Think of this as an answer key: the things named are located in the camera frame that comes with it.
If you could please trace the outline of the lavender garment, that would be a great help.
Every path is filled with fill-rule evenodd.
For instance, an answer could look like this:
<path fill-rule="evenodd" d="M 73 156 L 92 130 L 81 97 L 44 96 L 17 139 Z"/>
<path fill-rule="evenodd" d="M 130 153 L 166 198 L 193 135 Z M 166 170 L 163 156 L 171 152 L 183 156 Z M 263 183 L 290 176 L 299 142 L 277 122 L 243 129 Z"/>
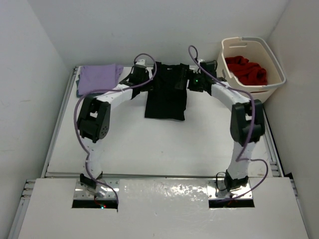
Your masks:
<path fill-rule="evenodd" d="M 119 64 L 82 66 L 79 74 L 79 94 L 82 96 L 92 90 L 115 88 L 123 69 L 124 66 Z"/>

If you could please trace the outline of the black garment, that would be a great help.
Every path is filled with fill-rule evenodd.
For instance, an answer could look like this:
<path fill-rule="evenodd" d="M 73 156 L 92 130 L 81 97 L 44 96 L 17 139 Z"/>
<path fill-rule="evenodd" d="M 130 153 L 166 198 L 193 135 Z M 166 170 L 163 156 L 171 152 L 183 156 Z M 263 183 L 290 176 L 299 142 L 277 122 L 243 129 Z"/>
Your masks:
<path fill-rule="evenodd" d="M 148 91 L 145 117 L 184 121 L 187 103 L 189 65 L 167 65 L 156 62 L 157 72 Z"/>

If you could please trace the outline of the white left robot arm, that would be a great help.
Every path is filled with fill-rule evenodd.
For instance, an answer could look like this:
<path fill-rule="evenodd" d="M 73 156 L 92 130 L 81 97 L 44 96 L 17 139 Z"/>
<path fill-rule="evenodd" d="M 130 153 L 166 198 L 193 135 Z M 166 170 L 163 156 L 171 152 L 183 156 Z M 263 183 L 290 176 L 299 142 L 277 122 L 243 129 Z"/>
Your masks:
<path fill-rule="evenodd" d="M 86 90 L 82 88 L 84 77 L 80 77 L 78 86 L 80 98 L 74 109 L 73 120 L 76 137 L 87 154 L 84 172 L 80 174 L 80 182 L 85 186 L 96 189 L 100 185 L 107 184 L 101 181 L 102 169 L 91 159 L 91 151 L 82 140 L 86 138 L 97 143 L 105 138 L 110 128 L 111 110 L 133 99 L 140 92 L 148 90 L 157 72 L 157 66 L 153 72 L 150 72 L 145 65 L 136 62 L 130 73 L 112 88 L 99 85 Z"/>

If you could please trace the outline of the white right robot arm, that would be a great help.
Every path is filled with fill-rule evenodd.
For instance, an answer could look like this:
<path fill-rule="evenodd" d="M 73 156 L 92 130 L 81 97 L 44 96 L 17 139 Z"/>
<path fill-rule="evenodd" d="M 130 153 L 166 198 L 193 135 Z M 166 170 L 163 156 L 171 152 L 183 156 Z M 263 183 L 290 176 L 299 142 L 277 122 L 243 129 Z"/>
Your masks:
<path fill-rule="evenodd" d="M 234 147 L 224 177 L 225 190 L 229 192 L 248 183 L 252 151 L 265 133 L 263 103 L 250 93 L 231 87 L 225 79 L 216 77 L 215 60 L 195 59 L 195 65 L 196 70 L 187 71 L 188 89 L 207 92 L 231 112 L 230 134 Z"/>

